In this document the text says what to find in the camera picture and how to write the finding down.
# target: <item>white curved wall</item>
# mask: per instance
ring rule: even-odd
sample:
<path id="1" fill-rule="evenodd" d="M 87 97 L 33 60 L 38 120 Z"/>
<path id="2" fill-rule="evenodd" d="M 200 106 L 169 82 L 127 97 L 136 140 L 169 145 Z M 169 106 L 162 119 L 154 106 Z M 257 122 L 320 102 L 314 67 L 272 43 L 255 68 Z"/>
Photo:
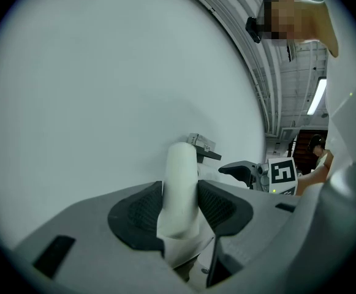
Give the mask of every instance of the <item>white curved wall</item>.
<path id="1" fill-rule="evenodd" d="M 221 162 L 260 162 L 240 56 L 193 0 L 21 0 L 0 29 L 0 238 L 70 204 L 164 177 L 198 132 Z"/>

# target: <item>person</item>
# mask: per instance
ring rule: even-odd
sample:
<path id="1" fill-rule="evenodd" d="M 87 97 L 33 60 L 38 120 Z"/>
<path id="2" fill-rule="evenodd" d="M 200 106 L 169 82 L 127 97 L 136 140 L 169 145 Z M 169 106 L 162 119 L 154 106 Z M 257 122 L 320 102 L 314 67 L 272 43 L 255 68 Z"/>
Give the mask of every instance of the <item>person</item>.
<path id="1" fill-rule="evenodd" d="M 257 43 L 316 41 L 327 47 L 328 151 L 323 165 L 298 178 L 301 195 L 356 162 L 356 24 L 339 0 L 263 0 L 246 30 Z"/>
<path id="2" fill-rule="evenodd" d="M 329 150 L 325 149 L 325 145 L 326 139 L 319 134 L 315 134 L 308 143 L 307 152 L 318 157 L 316 168 L 324 164 L 327 158 Z"/>

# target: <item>ceiling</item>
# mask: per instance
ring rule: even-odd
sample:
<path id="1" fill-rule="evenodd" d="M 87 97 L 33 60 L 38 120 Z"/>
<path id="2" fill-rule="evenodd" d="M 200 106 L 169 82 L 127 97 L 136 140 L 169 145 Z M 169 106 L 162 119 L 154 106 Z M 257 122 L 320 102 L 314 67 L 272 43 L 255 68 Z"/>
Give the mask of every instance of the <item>ceiling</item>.
<path id="1" fill-rule="evenodd" d="M 262 0 L 198 0 L 227 31 L 252 76 L 268 139 L 292 141 L 300 129 L 327 129 L 325 95 L 307 115 L 319 77 L 326 76 L 327 51 L 319 42 L 256 44 L 245 30 Z"/>

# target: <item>gray plastic panel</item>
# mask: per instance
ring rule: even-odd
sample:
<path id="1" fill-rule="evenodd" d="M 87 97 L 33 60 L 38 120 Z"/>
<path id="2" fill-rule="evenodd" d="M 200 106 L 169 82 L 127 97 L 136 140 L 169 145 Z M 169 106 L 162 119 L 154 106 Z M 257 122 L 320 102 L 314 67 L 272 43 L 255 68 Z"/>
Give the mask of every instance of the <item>gray plastic panel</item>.
<path id="1" fill-rule="evenodd" d="M 240 256 L 221 239 L 223 252 Z M 286 224 L 255 260 L 207 293 L 308 293 L 356 247 L 356 164 L 309 187 Z"/>
<path id="2" fill-rule="evenodd" d="M 223 253 L 233 257 L 242 266 L 261 253 L 291 217 L 291 212 L 276 208 L 276 205 L 284 203 L 295 207 L 300 199 L 297 196 L 269 194 L 214 181 L 209 183 L 245 199 L 254 209 L 253 218 L 241 232 L 220 238 Z"/>
<path id="3" fill-rule="evenodd" d="M 27 237 L 15 253 L 32 263 L 57 235 L 76 239 L 54 281 L 80 293 L 193 293 L 159 251 L 135 251 L 110 230 L 113 205 L 153 183 L 78 202 Z"/>

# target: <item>ceiling light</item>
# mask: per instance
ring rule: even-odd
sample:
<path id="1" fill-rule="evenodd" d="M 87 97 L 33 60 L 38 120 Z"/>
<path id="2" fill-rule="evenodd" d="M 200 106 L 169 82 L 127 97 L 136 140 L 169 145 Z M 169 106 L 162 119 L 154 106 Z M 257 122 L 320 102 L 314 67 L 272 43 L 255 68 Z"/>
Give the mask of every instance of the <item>ceiling light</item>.
<path id="1" fill-rule="evenodd" d="M 320 99 L 324 95 L 325 88 L 326 88 L 326 83 L 327 79 L 324 77 L 318 78 L 318 85 L 317 85 L 317 90 L 315 92 L 314 99 L 311 102 L 310 109 L 307 111 L 307 115 L 313 115 L 315 110 L 317 110 L 317 107 L 319 105 Z"/>

